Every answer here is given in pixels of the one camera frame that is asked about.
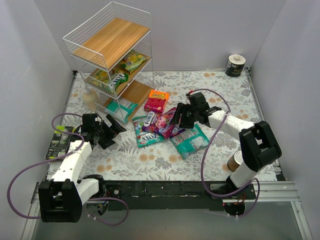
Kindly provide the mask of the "teal Fox's fruit candy bag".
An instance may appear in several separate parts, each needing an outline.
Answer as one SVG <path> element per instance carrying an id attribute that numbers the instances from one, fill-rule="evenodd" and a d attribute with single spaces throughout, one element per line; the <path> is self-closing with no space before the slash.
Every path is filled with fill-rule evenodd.
<path id="1" fill-rule="evenodd" d="M 163 142 L 165 140 L 165 138 L 160 134 L 142 130 L 146 118 L 146 116 L 137 116 L 132 119 L 136 135 L 136 143 L 139 148 Z"/>

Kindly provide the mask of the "red orange candy box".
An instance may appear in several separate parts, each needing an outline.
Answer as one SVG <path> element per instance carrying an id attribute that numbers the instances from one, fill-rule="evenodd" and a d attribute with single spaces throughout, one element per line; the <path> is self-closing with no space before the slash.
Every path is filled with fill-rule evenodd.
<path id="1" fill-rule="evenodd" d="M 165 106 L 169 100 L 170 95 L 167 92 L 151 90 L 147 101 L 144 105 L 146 112 L 155 112 L 162 114 L 165 110 Z"/>

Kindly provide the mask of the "green yellow Fox's candy bag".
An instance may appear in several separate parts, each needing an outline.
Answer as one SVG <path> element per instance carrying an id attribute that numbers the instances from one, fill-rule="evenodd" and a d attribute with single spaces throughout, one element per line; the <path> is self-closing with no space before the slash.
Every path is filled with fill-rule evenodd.
<path id="1" fill-rule="evenodd" d="M 145 55 L 132 49 L 119 62 L 119 64 L 123 69 L 132 74 L 143 62 L 147 60 L 148 59 Z"/>
<path id="2" fill-rule="evenodd" d="M 122 83 L 126 83 L 128 79 L 129 75 L 120 69 L 113 68 L 107 72 L 97 68 L 85 79 L 85 81 L 100 91 L 113 95 L 118 86 Z"/>

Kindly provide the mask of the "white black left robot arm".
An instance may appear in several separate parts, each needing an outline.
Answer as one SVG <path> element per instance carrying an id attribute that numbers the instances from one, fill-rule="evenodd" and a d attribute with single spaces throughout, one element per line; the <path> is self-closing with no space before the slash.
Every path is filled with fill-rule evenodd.
<path id="1" fill-rule="evenodd" d="M 102 149 L 112 146 L 114 138 L 126 129 L 110 114 L 102 119 L 97 113 L 84 113 L 81 119 L 77 128 L 53 127 L 61 137 L 66 136 L 68 150 L 59 156 L 62 163 L 58 170 L 38 187 L 40 215 L 45 223 L 76 223 L 88 200 L 109 194 L 101 175 L 86 175 L 83 179 L 79 175 L 95 146 Z"/>

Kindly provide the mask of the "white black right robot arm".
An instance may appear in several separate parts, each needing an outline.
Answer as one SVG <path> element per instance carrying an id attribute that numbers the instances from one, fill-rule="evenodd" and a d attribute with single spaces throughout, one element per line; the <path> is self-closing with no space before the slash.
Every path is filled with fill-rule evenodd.
<path id="1" fill-rule="evenodd" d="M 282 156 L 281 148 L 270 125 L 262 120 L 254 123 L 231 115 L 231 110 L 210 107 L 201 89 L 186 94 L 188 103 L 178 103 L 171 124 L 190 129 L 195 122 L 222 131 L 240 142 L 243 162 L 215 191 L 211 191 L 201 176 L 205 191 L 215 198 L 227 198 L 245 189 L 260 170 Z"/>

